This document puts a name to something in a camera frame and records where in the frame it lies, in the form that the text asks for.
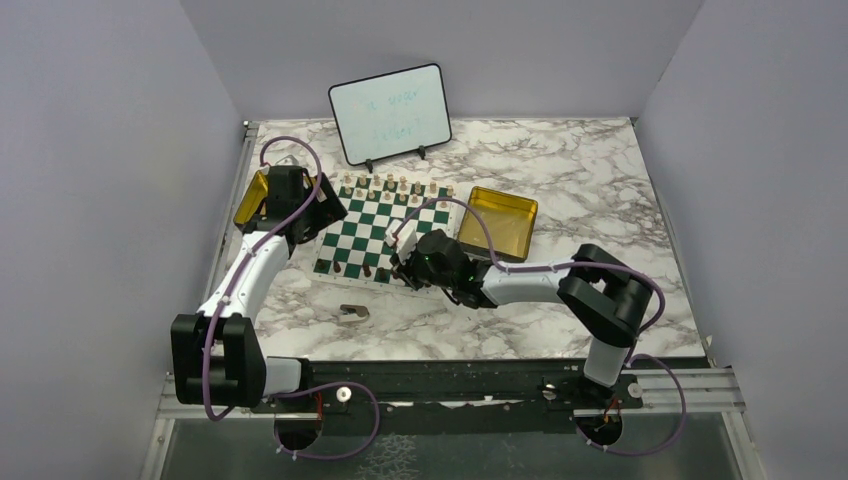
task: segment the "gold metal box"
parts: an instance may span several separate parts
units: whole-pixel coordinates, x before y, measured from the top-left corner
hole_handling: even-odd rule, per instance
[[[474,187],[468,204],[476,210],[495,245],[498,256],[509,262],[523,262],[530,252],[530,237],[536,223],[539,203],[529,198]],[[489,258],[486,236],[474,215],[465,212],[457,240],[462,249],[472,255]]]

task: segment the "whiteboard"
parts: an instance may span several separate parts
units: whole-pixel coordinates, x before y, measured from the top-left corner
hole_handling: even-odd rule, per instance
[[[350,165],[451,139],[442,70],[435,63],[335,85],[329,96]]]

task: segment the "gray wall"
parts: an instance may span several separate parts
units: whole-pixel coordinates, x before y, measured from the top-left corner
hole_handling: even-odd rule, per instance
[[[240,118],[176,0],[6,1],[0,45],[0,478],[134,478]]]
[[[777,479],[848,468],[846,20],[842,0],[706,0],[637,125]]]
[[[330,86],[432,61],[452,115],[639,115],[701,3],[181,1],[251,119],[328,117]]]

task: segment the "chess board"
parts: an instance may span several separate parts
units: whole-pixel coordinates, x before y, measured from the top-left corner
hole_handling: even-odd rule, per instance
[[[420,183],[420,194],[415,194],[415,182]],[[448,185],[436,184],[434,191],[428,178],[409,177],[401,183],[397,176],[392,183],[385,174],[377,178],[342,174],[333,182],[348,214],[316,239],[319,247],[312,263],[312,279],[421,297],[442,294],[432,288],[416,292],[403,280],[393,278],[390,259],[394,252],[384,239],[392,220],[402,220],[429,198],[447,196]],[[436,229],[453,237],[456,210],[453,203],[437,202],[420,211],[408,225],[415,228],[419,237]]]

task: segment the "purple cable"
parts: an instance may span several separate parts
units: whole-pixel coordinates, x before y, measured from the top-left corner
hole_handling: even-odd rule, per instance
[[[589,440],[589,437],[586,436],[586,434],[583,432],[583,430],[581,430],[580,427],[577,427],[577,433],[579,433],[580,436],[583,437],[584,440],[586,440],[586,443],[588,445],[591,445],[592,447],[595,447],[598,450],[603,450],[605,453],[611,453],[613,455],[618,455],[618,456],[621,456],[621,457],[645,457],[645,456],[648,456],[648,455],[653,455],[655,453],[659,453],[659,452],[665,450],[666,448],[672,446],[675,442],[680,440],[680,437],[683,435],[683,427],[686,425],[686,397],[683,395],[683,387],[680,385],[680,380],[677,379],[677,376],[674,374],[674,372],[671,371],[671,368],[669,368],[668,365],[666,365],[665,363],[660,361],[660,359],[655,358],[655,357],[648,355],[648,354],[645,354],[645,353],[640,353],[638,355],[635,355],[633,357],[633,360],[638,360],[639,358],[646,358],[646,359],[656,363],[657,365],[660,366],[660,368],[665,370],[668,373],[668,375],[671,377],[671,379],[674,381],[674,385],[677,387],[677,393],[680,394],[680,423],[677,424],[677,429],[674,431],[673,434],[671,434],[670,437],[668,437],[668,439],[666,441],[657,445],[654,448],[650,448],[650,449],[645,450],[643,452],[625,452],[625,451],[622,451],[622,450],[616,450],[614,448],[609,448],[609,447],[604,448],[603,445],[600,445],[598,443],[593,442],[592,440]]]
[[[266,143],[265,146],[262,147],[262,151],[259,153],[260,165],[264,165],[264,154],[265,150],[268,148],[268,145],[274,142],[278,142],[280,140],[292,141],[303,146],[304,148],[306,148],[306,150],[309,151],[309,153],[312,155],[312,158],[315,160],[315,167],[318,171],[318,174],[315,176],[315,185],[312,187],[312,191],[309,192],[309,196],[306,197],[306,200],[303,202],[303,204],[298,207],[298,209],[295,210],[291,215],[289,215],[288,218],[280,222],[279,225],[272,228],[271,231],[269,231],[262,238],[260,238],[259,241],[256,242],[256,244],[250,249],[248,255],[245,255],[245,257],[242,258],[241,263],[239,263],[238,267],[236,267],[236,270],[233,273],[233,277],[230,279],[230,283],[227,284],[226,288],[224,288],[223,297],[230,297],[232,295],[233,290],[235,290],[236,285],[238,285],[239,278],[241,278],[241,275],[244,273],[245,268],[247,268],[247,264],[250,263],[250,260],[256,255],[256,251],[262,248],[262,246],[265,245],[268,240],[272,239],[280,230],[286,228],[295,218],[299,217],[304,212],[304,210],[306,210],[306,207],[308,207],[309,204],[312,203],[313,200],[315,200],[315,197],[318,196],[318,190],[321,188],[321,180],[324,178],[324,173],[321,171],[321,160],[318,158],[318,153],[315,151],[315,149],[309,146],[308,143],[304,142],[299,138],[290,137],[288,135],[282,135],[268,140],[268,143]],[[206,410],[206,416],[209,417],[209,420],[212,420],[213,422],[217,422],[223,419],[234,408],[232,406],[227,407],[226,410],[219,414],[216,414],[214,411],[212,411],[212,400],[210,392],[211,389],[209,385],[209,369],[212,363],[212,340],[215,336],[215,328],[218,326],[218,320],[221,317],[221,312],[224,310],[225,306],[226,304],[224,303],[223,298],[222,300],[218,301],[218,305],[215,307],[215,312],[212,314],[212,318],[209,320],[209,327],[206,330],[206,341],[203,343],[203,370],[201,372],[200,385],[201,390],[203,392],[203,408]]]
[[[636,277],[639,280],[642,280],[643,282],[648,284],[648,286],[650,286],[651,289],[654,292],[656,292],[657,298],[659,299],[659,303],[660,303],[659,307],[657,307],[657,313],[655,313],[647,322],[645,322],[644,325],[642,325],[641,328],[639,328],[638,334],[641,334],[642,332],[644,332],[645,330],[650,328],[653,324],[657,323],[657,321],[660,319],[660,316],[665,311],[665,294],[663,294],[662,289],[660,288],[659,285],[657,285],[657,282],[655,282],[652,278],[648,277],[644,273],[633,270],[630,267],[625,267],[625,266],[622,266],[622,265],[613,265],[611,263],[596,263],[596,262],[565,262],[565,263],[560,263],[558,265],[554,265],[553,267],[550,267],[550,266],[547,266],[547,265],[536,266],[536,267],[521,267],[521,266],[519,266],[519,267],[507,267],[507,266],[503,265],[500,262],[500,260],[498,260],[498,257],[495,255],[495,242],[492,241],[492,234],[489,233],[489,228],[486,227],[486,223],[483,222],[483,217],[481,217],[480,214],[477,213],[476,210],[471,208],[471,205],[468,205],[467,203],[463,202],[462,200],[457,200],[455,198],[437,197],[437,198],[431,198],[431,199],[427,200],[426,202],[422,203],[421,205],[418,206],[418,208],[416,208],[409,215],[407,215],[406,218],[404,218],[402,222],[400,222],[400,226],[394,232],[395,238],[397,238],[398,233],[400,233],[400,231],[403,229],[403,227],[410,220],[412,220],[415,216],[418,215],[418,212],[420,212],[421,210],[423,210],[424,208],[426,208],[429,205],[432,205],[436,202],[442,202],[442,201],[455,203],[455,204],[461,206],[462,208],[464,208],[465,210],[467,210],[472,215],[474,215],[474,218],[477,219],[477,222],[480,223],[480,227],[483,229],[483,234],[486,236],[486,243],[489,245],[489,259],[492,261],[492,265],[494,265],[495,268],[497,268],[498,270],[500,270],[502,272],[507,272],[507,273],[509,273],[509,272],[516,272],[516,273],[520,273],[520,272],[525,272],[525,273],[527,273],[527,272],[549,272],[549,271],[551,271],[552,268],[554,270],[564,270],[566,268],[603,268],[605,270],[615,270],[617,272],[624,272],[624,273],[633,275],[634,277]],[[633,349],[634,348],[635,348],[635,345],[630,348],[630,352],[628,352],[625,361],[630,360],[630,356],[633,355]]]
[[[359,452],[365,450],[366,448],[368,448],[369,445],[371,445],[372,442],[374,442],[374,439],[377,438],[377,431],[380,429],[380,404],[377,403],[377,397],[374,396],[374,393],[371,390],[368,390],[368,387],[366,387],[365,385],[362,385],[362,384],[356,383],[356,382],[332,382],[332,383],[327,383],[327,384],[324,384],[324,385],[319,385],[317,387],[313,387],[313,388],[310,388],[308,390],[303,390],[301,392],[278,393],[278,394],[272,395],[272,396],[275,397],[275,398],[282,398],[282,399],[298,398],[298,397],[303,397],[303,396],[306,396],[306,395],[312,395],[315,392],[320,392],[321,390],[326,390],[328,388],[334,388],[334,387],[358,388],[359,390],[362,390],[363,392],[365,392],[365,394],[368,395],[368,398],[371,399],[371,404],[374,405],[374,428],[371,429],[371,435],[368,436],[368,439],[365,440],[365,443],[363,443],[359,447],[357,447],[357,448],[355,448],[355,449],[353,449],[353,450],[351,450],[347,453],[342,453],[342,454],[339,454],[339,455],[316,455],[314,453],[296,453],[296,452],[289,450],[289,449],[287,449],[286,447],[283,446],[282,442],[280,441],[280,436],[277,432],[277,426],[274,425],[274,439],[277,441],[277,444],[280,446],[281,451],[286,452],[289,455],[294,455],[295,458],[301,457],[301,458],[309,458],[309,459],[312,459],[312,460],[344,460],[345,458],[350,458],[350,457],[358,454]]]

